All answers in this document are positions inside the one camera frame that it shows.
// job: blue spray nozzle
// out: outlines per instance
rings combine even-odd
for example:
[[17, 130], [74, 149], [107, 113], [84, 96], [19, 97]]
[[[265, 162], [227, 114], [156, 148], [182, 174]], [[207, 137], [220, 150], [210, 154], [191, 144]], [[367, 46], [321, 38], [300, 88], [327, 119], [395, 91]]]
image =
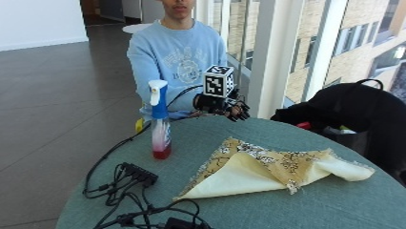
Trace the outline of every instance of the blue spray nozzle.
[[168, 82], [158, 79], [150, 82], [151, 87], [151, 106], [152, 106], [152, 117], [166, 118], [168, 117], [167, 109], [167, 90]]

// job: table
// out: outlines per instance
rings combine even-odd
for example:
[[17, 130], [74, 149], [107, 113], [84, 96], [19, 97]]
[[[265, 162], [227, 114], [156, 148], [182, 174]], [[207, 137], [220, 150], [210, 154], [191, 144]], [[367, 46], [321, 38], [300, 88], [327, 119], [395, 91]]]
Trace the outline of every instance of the table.
[[[231, 122], [223, 116], [184, 119], [172, 124], [174, 153], [166, 160], [151, 155], [151, 131], [139, 135], [100, 164], [91, 186], [110, 182], [118, 164], [135, 163], [159, 175], [148, 188], [154, 205], [166, 206], [184, 189], [214, 151], [230, 137], [242, 139], [267, 149], [311, 151], [332, 148], [348, 161], [359, 161], [376, 169], [375, 175], [349, 182], [329, 175], [303, 187], [297, 194], [288, 190], [260, 192], [219, 198], [196, 199], [200, 216], [216, 229], [223, 228], [406, 228], [406, 189], [356, 152], [335, 141], [295, 126], [265, 119], [250, 118]], [[95, 228], [111, 210], [106, 198], [87, 199], [82, 191], [84, 182], [74, 192], [58, 228]], [[191, 204], [184, 209], [195, 211]], [[119, 214], [139, 211], [131, 202], [119, 208]], [[152, 217], [166, 222], [172, 213]]]

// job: spray bottle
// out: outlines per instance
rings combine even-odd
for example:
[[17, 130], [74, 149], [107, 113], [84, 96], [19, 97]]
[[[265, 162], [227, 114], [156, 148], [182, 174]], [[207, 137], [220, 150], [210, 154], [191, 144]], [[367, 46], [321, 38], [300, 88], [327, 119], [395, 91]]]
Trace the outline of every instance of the spray bottle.
[[152, 80], [151, 87], [151, 106], [152, 106], [152, 154], [158, 159], [166, 159], [172, 152], [171, 143], [171, 124], [167, 109], [167, 90], [166, 80]]

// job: black and white cube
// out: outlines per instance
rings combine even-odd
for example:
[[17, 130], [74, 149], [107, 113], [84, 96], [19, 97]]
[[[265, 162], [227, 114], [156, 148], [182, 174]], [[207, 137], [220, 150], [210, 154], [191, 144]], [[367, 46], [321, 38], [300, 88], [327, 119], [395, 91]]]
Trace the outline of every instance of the black and white cube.
[[234, 89], [234, 67], [214, 65], [203, 74], [203, 93], [216, 97], [228, 97]]

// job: cloth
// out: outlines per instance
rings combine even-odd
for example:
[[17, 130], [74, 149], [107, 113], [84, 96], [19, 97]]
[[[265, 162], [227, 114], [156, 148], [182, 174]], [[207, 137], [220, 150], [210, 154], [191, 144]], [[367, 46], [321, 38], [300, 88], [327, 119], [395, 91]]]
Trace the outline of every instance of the cloth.
[[[136, 32], [130, 41], [127, 56], [138, 83], [138, 94], [144, 101], [140, 112], [151, 120], [150, 81], [168, 81], [170, 103], [187, 88], [203, 85], [203, 72], [212, 65], [228, 66], [224, 40], [216, 30], [195, 21], [190, 30], [171, 30], [156, 20]], [[194, 97], [203, 88], [183, 95], [170, 107], [170, 118], [182, 119], [191, 114]]]
[[339, 158], [332, 149], [276, 152], [231, 137], [175, 199], [212, 198], [285, 188], [293, 195], [303, 186], [329, 174], [359, 181], [373, 173], [375, 169], [367, 165]]

